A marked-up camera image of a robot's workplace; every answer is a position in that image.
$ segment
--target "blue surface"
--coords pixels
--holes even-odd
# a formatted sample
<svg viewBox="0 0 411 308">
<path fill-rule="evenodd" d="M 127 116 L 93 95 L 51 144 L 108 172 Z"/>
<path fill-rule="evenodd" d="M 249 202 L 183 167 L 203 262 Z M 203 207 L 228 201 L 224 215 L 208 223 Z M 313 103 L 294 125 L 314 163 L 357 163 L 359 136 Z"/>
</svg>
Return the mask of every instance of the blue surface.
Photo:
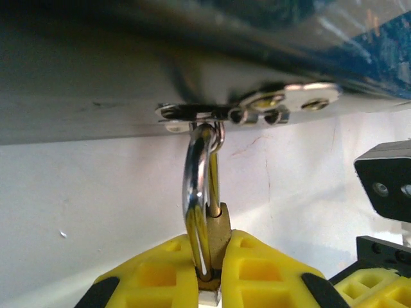
<svg viewBox="0 0 411 308">
<path fill-rule="evenodd" d="M 411 99 L 411 0 L 174 0 L 246 54 Z M 202 35 L 213 44 L 213 35 Z M 234 46 L 229 41 L 227 46 Z"/>
</svg>

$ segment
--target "chrome shackle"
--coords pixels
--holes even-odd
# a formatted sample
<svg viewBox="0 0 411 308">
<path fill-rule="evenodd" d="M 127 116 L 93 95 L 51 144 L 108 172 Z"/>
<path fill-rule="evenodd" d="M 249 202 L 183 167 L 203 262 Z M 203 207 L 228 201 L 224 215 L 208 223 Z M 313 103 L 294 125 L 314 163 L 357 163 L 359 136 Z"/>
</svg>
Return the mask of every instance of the chrome shackle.
<svg viewBox="0 0 411 308">
<path fill-rule="evenodd" d="M 214 126 L 208 123 L 197 126 L 193 123 L 184 165 L 183 218 L 195 267 L 203 281 L 211 280 L 213 276 L 206 215 L 218 217 L 221 213 L 217 151 L 222 146 L 224 137 L 224 127 L 220 122 L 214 123 Z"/>
</svg>

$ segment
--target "gray metal surface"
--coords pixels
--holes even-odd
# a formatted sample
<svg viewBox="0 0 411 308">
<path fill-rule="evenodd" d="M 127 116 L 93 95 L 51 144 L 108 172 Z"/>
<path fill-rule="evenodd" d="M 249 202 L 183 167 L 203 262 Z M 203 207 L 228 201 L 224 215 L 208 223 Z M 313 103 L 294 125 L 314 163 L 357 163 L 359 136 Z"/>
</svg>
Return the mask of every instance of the gray metal surface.
<svg viewBox="0 0 411 308">
<path fill-rule="evenodd" d="M 2 14 L 0 36 L 0 144 L 162 135 L 169 132 L 154 113 L 159 103 L 223 105 L 265 83 L 318 81 L 209 49 L 51 17 Z M 404 104 L 347 93 L 324 110 L 296 112 L 289 123 Z"/>
</svg>

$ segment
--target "metal bracket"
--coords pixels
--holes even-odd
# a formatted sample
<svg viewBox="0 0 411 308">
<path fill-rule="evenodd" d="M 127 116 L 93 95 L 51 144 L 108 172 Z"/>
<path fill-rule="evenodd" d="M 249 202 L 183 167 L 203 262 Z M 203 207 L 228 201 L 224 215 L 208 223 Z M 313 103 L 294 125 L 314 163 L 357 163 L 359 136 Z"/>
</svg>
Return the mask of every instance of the metal bracket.
<svg viewBox="0 0 411 308">
<path fill-rule="evenodd" d="M 342 94 L 335 83 L 273 85 L 251 92 L 228 105 L 160 105 L 156 113 L 170 132 L 189 130 L 190 123 L 230 121 L 239 126 L 254 126 L 260 119 L 269 125 L 286 124 L 294 112 L 326 108 Z"/>
</svg>

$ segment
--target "black rubber edge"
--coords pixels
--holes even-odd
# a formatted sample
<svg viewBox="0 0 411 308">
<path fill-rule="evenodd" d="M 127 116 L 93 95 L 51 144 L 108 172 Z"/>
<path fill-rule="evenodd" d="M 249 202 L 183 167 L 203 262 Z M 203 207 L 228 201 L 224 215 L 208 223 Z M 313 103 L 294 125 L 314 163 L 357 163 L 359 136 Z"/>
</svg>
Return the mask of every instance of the black rubber edge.
<svg viewBox="0 0 411 308">
<path fill-rule="evenodd" d="M 398 275 L 411 278 L 411 248 L 370 236 L 357 237 L 358 260 L 367 260 L 375 267 L 394 269 Z"/>
<path fill-rule="evenodd" d="M 411 278 L 411 248 L 371 236 L 359 236 L 356 243 L 358 260 L 331 278 L 329 281 L 333 285 L 366 268 L 387 268 L 396 270 L 400 276 Z"/>
<path fill-rule="evenodd" d="M 350 308 L 328 280 L 311 273 L 302 274 L 301 278 L 321 308 Z"/>
<path fill-rule="evenodd" d="M 75 308 L 105 308 L 119 282 L 117 277 L 109 277 L 92 285 Z"/>
<path fill-rule="evenodd" d="M 363 270 L 365 268 L 377 268 L 377 267 L 378 266 L 375 266 L 366 260 L 358 260 L 352 265 L 350 265 L 349 267 L 347 267 L 346 269 L 344 269 L 343 271 L 341 271 L 340 273 L 336 274 L 333 278 L 329 279 L 328 281 L 330 281 L 333 285 L 336 285 L 337 283 L 344 280 L 349 275 L 355 273 L 356 271 L 360 269 Z"/>
</svg>

